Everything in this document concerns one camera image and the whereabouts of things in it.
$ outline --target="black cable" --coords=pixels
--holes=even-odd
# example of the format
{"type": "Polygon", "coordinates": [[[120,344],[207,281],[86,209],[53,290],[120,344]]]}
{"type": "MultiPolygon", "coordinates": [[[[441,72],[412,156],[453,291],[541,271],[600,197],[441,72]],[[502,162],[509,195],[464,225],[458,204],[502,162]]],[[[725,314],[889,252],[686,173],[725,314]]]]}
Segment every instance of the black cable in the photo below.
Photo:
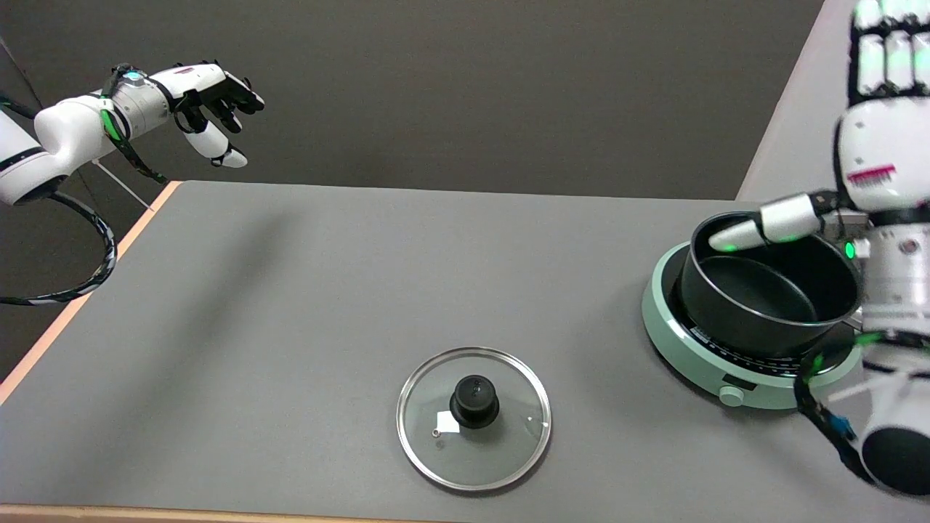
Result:
{"type": "Polygon", "coordinates": [[[811,394],[810,381],[820,372],[824,359],[842,350],[844,350],[842,346],[825,346],[821,351],[812,351],[807,354],[801,360],[801,367],[794,378],[794,398],[798,402],[798,411],[830,441],[840,455],[843,465],[856,477],[873,485],[875,480],[872,479],[858,451],[853,447],[857,437],[849,421],[830,412],[811,394]]]}
{"type": "Polygon", "coordinates": [[[40,294],[38,296],[32,296],[31,298],[0,297],[0,303],[5,303],[8,305],[36,306],[48,305],[51,303],[70,302],[71,300],[80,298],[81,296],[84,296],[85,294],[88,294],[90,291],[99,287],[100,284],[106,281],[106,279],[109,278],[113,273],[113,268],[116,266],[116,241],[113,238],[113,229],[111,229],[110,226],[107,225],[106,221],[104,221],[91,208],[68,196],[67,194],[55,192],[52,193],[52,195],[50,195],[48,198],[72,209],[74,212],[80,214],[85,220],[89,221],[94,226],[94,229],[97,230],[97,234],[100,235],[100,238],[103,240],[103,261],[100,263],[100,266],[97,268],[97,270],[94,271],[94,274],[87,279],[87,281],[77,285],[76,287],[59,292],[40,294]]]}
{"type": "Polygon", "coordinates": [[[0,105],[3,105],[13,113],[16,113],[23,118],[28,118],[30,120],[34,120],[35,116],[38,114],[38,112],[32,107],[29,107],[23,103],[19,103],[18,101],[10,98],[10,96],[3,90],[0,90],[0,105]]]}

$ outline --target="wooden table edge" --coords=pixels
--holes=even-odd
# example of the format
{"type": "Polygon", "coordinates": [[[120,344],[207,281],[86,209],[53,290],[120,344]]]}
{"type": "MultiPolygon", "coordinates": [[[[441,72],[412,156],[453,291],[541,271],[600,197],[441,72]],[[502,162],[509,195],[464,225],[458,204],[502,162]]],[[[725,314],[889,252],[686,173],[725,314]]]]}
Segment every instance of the wooden table edge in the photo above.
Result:
{"type": "Polygon", "coordinates": [[[0,523],[424,523],[155,508],[0,504],[0,523]]]}
{"type": "MultiPolygon", "coordinates": [[[[145,226],[149,224],[149,221],[152,221],[152,218],[155,216],[155,213],[158,212],[158,209],[162,208],[167,199],[171,196],[175,190],[180,186],[180,181],[170,181],[168,185],[162,189],[162,192],[155,198],[155,201],[152,202],[152,210],[146,209],[142,216],[133,224],[132,228],[129,229],[129,232],[126,233],[126,236],[120,240],[119,245],[116,249],[116,259],[119,260],[123,254],[129,249],[129,246],[132,245],[132,242],[136,241],[136,238],[139,237],[142,230],[145,229],[145,226]]],[[[69,302],[65,305],[61,314],[55,318],[55,321],[52,322],[48,329],[39,337],[38,341],[35,342],[33,347],[29,349],[29,352],[22,357],[19,364],[9,373],[9,376],[3,382],[0,382],[0,406],[4,404],[9,398],[9,395],[13,394],[13,391],[16,390],[16,387],[22,382],[26,377],[26,374],[33,369],[35,364],[39,361],[43,354],[46,353],[48,347],[59,337],[59,334],[68,326],[68,323],[74,318],[74,315],[77,314],[81,307],[84,306],[84,303],[88,298],[93,294],[87,294],[69,302]]]]}

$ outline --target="nonstick pan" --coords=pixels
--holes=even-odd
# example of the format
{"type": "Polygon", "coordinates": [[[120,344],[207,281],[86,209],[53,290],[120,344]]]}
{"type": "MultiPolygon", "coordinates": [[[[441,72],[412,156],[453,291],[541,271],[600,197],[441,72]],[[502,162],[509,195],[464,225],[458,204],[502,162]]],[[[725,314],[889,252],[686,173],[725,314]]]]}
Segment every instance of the nonstick pan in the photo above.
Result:
{"type": "Polygon", "coordinates": [[[858,308],[858,272],[819,235],[727,253],[708,244],[751,219],[730,212],[697,227],[679,278],[684,309],[705,334],[744,355],[802,355],[858,308]]]}

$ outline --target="white wall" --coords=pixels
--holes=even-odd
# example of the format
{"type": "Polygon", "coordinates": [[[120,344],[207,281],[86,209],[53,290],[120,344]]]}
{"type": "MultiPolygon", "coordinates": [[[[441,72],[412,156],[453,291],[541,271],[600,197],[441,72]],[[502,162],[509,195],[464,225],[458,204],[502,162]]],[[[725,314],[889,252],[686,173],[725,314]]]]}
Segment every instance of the white wall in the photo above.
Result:
{"type": "Polygon", "coordinates": [[[835,187],[833,126],[846,108],[849,19],[857,0],[826,0],[775,108],[737,200],[835,187]]]}

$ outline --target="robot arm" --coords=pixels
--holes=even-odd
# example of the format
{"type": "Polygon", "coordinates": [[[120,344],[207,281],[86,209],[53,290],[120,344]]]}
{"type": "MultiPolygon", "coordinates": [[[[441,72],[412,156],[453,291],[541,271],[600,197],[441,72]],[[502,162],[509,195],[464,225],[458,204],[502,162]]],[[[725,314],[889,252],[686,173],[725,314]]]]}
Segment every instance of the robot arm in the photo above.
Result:
{"type": "Polygon", "coordinates": [[[0,115],[0,201],[26,203],[52,194],[75,169],[119,149],[139,172],[166,181],[138,158],[129,141],[171,121],[214,166],[238,168],[246,157],[209,122],[206,107],[232,133],[242,130],[233,111],[253,114],[264,100],[248,83],[215,63],[178,66],[151,76],[118,66],[102,91],[60,101],[34,119],[33,140],[0,115]],[[180,119],[186,120],[182,125],[180,119]]]}
{"type": "Polygon", "coordinates": [[[868,214],[863,367],[872,413],[861,435],[811,396],[824,354],[804,358],[799,411],[856,476],[930,503],[930,1],[860,0],[850,22],[848,108],[833,139],[837,191],[761,206],[754,220],[711,236],[722,251],[816,233],[820,216],[868,214]]]}
{"type": "Polygon", "coordinates": [[[759,207],[753,220],[711,236],[711,247],[722,252],[784,243],[812,235],[823,227],[825,214],[839,208],[836,191],[795,194],[759,207]]]}

